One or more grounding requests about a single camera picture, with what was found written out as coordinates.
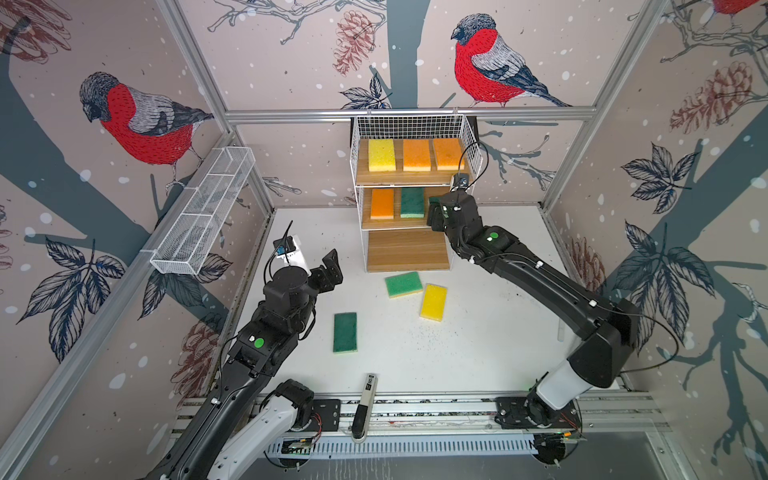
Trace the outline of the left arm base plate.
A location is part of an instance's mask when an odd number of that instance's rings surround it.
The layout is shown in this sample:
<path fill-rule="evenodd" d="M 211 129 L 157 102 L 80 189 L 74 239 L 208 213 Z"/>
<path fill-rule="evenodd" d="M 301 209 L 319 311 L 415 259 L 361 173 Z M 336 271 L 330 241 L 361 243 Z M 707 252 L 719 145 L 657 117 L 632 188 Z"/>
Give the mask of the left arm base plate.
<path fill-rule="evenodd" d="M 290 432 L 317 434 L 336 432 L 339 429 L 341 401 L 338 399 L 315 399 L 299 404 L 297 417 Z"/>

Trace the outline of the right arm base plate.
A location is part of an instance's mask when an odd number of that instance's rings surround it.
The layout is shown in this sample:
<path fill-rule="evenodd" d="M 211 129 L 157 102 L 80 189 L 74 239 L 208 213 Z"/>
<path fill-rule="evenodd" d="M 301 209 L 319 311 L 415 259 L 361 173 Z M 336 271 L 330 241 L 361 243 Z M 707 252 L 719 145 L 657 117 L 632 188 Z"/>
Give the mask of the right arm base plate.
<path fill-rule="evenodd" d="M 570 429 L 582 427 L 582 420 L 575 404 L 570 401 L 556 410 L 544 401 L 525 396 L 502 396 L 494 399 L 494 421 L 503 429 Z"/>

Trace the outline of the orange sponge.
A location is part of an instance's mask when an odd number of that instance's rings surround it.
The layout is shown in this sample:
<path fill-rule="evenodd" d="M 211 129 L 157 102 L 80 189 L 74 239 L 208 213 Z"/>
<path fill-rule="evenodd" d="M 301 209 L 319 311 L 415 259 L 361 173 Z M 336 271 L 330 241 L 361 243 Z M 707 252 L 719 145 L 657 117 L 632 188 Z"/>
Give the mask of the orange sponge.
<path fill-rule="evenodd" d="M 433 151 L 438 171 L 460 170 L 462 162 L 462 144 L 458 138 L 438 138 L 433 140 Z"/>
<path fill-rule="evenodd" d="M 430 172 L 431 169 L 429 141 L 405 139 L 403 141 L 403 171 Z"/>
<path fill-rule="evenodd" d="M 393 220 L 395 215 L 395 190 L 377 188 L 371 191 L 371 220 Z"/>

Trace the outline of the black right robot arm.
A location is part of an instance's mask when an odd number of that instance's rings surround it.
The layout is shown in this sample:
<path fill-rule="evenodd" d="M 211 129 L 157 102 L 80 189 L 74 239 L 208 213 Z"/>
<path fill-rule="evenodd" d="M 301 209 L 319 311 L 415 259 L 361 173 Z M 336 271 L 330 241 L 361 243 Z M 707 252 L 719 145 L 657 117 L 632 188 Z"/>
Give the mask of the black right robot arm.
<path fill-rule="evenodd" d="M 517 236 L 485 225 L 474 197 L 462 189 L 431 198 L 427 224 L 446 235 L 460 258 L 520 287 L 581 340 L 529 391 L 524 408 L 534 425 L 551 425 L 584 392 L 613 384 L 637 348 L 638 307 L 588 291 L 541 260 Z"/>

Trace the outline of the light green sponge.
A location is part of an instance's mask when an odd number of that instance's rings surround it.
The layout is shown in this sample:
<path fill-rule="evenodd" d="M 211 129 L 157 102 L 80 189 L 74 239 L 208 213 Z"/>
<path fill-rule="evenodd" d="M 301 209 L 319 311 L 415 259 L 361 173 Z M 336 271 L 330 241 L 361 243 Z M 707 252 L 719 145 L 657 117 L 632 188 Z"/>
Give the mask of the light green sponge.
<path fill-rule="evenodd" d="M 423 291 L 423 284 L 418 272 L 408 272 L 385 278 L 389 298 L 399 298 Z"/>

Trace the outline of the yellow sponge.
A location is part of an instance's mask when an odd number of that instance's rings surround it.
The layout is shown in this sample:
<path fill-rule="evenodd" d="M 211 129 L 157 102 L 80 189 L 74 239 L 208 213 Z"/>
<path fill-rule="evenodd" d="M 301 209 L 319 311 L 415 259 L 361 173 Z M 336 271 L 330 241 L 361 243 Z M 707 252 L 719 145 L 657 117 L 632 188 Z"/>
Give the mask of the yellow sponge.
<path fill-rule="evenodd" d="M 424 320 L 441 322 L 444 317 L 448 289 L 443 286 L 427 284 L 419 317 Z"/>
<path fill-rule="evenodd" d="M 395 172 L 396 156 L 393 139 L 370 139 L 368 141 L 368 171 Z"/>

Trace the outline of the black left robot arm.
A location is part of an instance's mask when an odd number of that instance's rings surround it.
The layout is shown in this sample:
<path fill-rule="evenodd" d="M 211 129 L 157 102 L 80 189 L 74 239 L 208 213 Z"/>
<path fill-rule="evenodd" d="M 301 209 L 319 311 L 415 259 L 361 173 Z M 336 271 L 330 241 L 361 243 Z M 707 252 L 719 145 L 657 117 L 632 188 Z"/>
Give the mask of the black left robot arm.
<path fill-rule="evenodd" d="M 149 479 L 205 479 L 257 395 L 310 330 L 319 294 L 343 282 L 338 252 L 308 270 L 288 265 L 263 289 L 264 299 L 238 332 L 222 362 L 217 386 Z"/>

